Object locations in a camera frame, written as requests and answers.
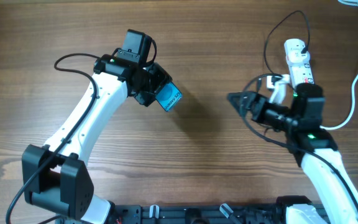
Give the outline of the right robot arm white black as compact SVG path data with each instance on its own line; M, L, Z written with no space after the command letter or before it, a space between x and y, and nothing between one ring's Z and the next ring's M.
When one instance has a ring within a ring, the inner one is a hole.
M295 88L291 107L269 102L256 91L230 93L231 103L256 136L293 154L298 167L315 187L331 223L358 223L358 191L350 180L333 137L323 128L323 89L301 83ZM285 133L278 142L256 131L247 119Z

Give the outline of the blue Galaxy S25 smartphone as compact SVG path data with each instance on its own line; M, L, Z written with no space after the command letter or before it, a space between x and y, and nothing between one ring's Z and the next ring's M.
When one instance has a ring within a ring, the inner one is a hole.
M157 94L156 100L166 112L169 112L181 100L182 96L176 85L170 82Z

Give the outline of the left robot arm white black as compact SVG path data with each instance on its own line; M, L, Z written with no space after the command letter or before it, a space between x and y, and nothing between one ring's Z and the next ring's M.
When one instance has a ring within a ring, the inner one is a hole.
M19 197L69 222L123 221L115 204L94 194L87 165L106 123L129 97L142 106L157 102L165 111L181 99L156 54L153 38L128 30L122 47L96 57L89 87L68 119L43 146L24 151Z

